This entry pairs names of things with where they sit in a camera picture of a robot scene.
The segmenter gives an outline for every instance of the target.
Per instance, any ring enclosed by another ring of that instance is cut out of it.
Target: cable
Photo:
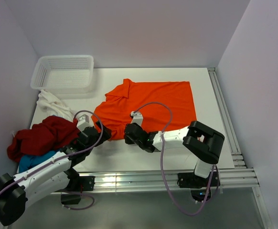
[[[169,197],[171,198],[171,200],[173,201],[174,205],[179,209],[180,212],[182,212],[183,214],[187,215],[187,216],[196,216],[198,215],[202,209],[204,208],[205,204],[206,204],[206,200],[208,198],[208,193],[209,193],[209,189],[210,189],[210,185],[211,185],[211,180],[212,180],[212,175],[214,173],[214,168],[216,168],[217,170],[217,167],[215,165],[212,166],[212,169],[211,169],[211,173],[210,173],[210,177],[209,177],[209,180],[208,180],[208,184],[207,184],[207,191],[206,191],[206,194],[205,194],[205,197],[204,197],[204,200],[203,200],[203,203],[202,205],[200,206],[200,208],[195,212],[195,213],[189,213],[187,212],[186,210],[184,210],[178,203],[177,201],[175,200],[172,192],[170,191],[170,188],[169,188],[169,185],[168,185],[168,182],[166,180],[166,177],[165,177],[165,174],[164,174],[164,169],[163,169],[163,155],[164,155],[164,145],[165,145],[165,140],[164,140],[164,131],[165,129],[170,125],[172,119],[173,119],[173,113],[172,113],[172,110],[165,104],[163,103],[160,103],[160,102],[150,102],[150,103],[147,103],[147,104],[144,104],[143,106],[139,107],[135,112],[137,112],[138,110],[140,110],[141,108],[149,105],[149,104],[159,104],[159,105],[162,105],[164,106],[169,112],[170,112],[170,120],[168,121],[168,123],[165,125],[165,127],[162,129],[161,131],[161,140],[162,140],[162,146],[161,146],[161,152],[160,152],[160,171],[161,171],[161,176],[162,176],[162,179],[163,179],[163,183],[167,189],[167,192],[169,194]],[[216,187],[216,191],[218,190],[219,188],[219,177],[218,177],[218,183],[217,183],[217,187]]]
[[[98,138],[98,140],[97,140],[92,146],[88,147],[87,149],[80,150],[80,151],[77,151],[77,152],[72,153],[72,154],[60,156],[60,157],[56,158],[54,161],[50,161],[50,162],[48,162],[47,164],[45,164],[45,165],[43,165],[43,166],[37,168],[36,170],[34,170],[34,171],[28,173],[28,174],[26,175],[26,177],[22,177],[22,178],[20,178],[19,180],[16,180],[16,181],[14,181],[13,183],[7,185],[4,189],[2,189],[2,190],[0,191],[0,195],[2,195],[2,193],[4,193],[4,192],[5,192],[6,190],[8,190],[10,187],[12,187],[12,186],[14,186],[14,185],[20,183],[20,182],[23,181],[23,180],[26,180],[28,177],[31,177],[32,175],[38,173],[39,171],[43,170],[44,168],[46,168],[46,167],[48,167],[48,166],[54,164],[55,162],[57,162],[57,161],[59,161],[59,160],[61,160],[61,159],[64,159],[64,158],[66,158],[66,157],[78,155],[78,154],[84,153],[84,152],[86,152],[86,151],[88,151],[88,150],[91,150],[93,147],[95,147],[95,146],[99,143],[99,141],[100,141],[101,138],[102,138],[103,131],[104,131],[103,123],[102,123],[101,119],[100,119],[95,113],[93,113],[93,112],[91,112],[91,111],[87,111],[87,110],[78,111],[78,112],[75,114],[75,117],[76,117],[79,113],[81,113],[81,112],[87,112],[87,113],[92,114],[92,115],[95,116],[95,117],[98,119],[98,121],[100,122],[100,125],[101,125],[101,134],[100,134],[100,137]]]

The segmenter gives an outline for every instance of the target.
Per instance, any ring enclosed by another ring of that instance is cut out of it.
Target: dark red cloth
[[[42,123],[34,124],[30,130],[18,131],[7,148],[7,155],[16,162],[19,162],[24,154],[44,155],[50,150],[57,150],[69,144],[78,137],[79,132],[76,123],[50,116]]]

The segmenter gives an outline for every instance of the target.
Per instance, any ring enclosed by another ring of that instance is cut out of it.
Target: white wall
[[[30,80],[37,60],[10,9],[0,0],[0,176],[15,172],[6,148],[12,130],[29,127],[37,98]]]
[[[278,228],[278,1],[251,0],[218,75],[240,147]]]
[[[218,65],[249,0],[6,0],[39,56],[96,67]]]

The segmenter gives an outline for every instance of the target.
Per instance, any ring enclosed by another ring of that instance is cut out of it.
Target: blue cloth
[[[54,154],[56,154],[56,151],[49,151],[42,156],[23,155],[19,162],[19,173],[39,165],[40,163],[53,157]]]

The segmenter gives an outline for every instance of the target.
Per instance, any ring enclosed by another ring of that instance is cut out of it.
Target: white cloth
[[[40,106],[42,109],[46,109],[47,116],[55,115],[70,122],[73,121],[73,111],[55,95],[45,90],[41,90],[38,97],[37,106]]]

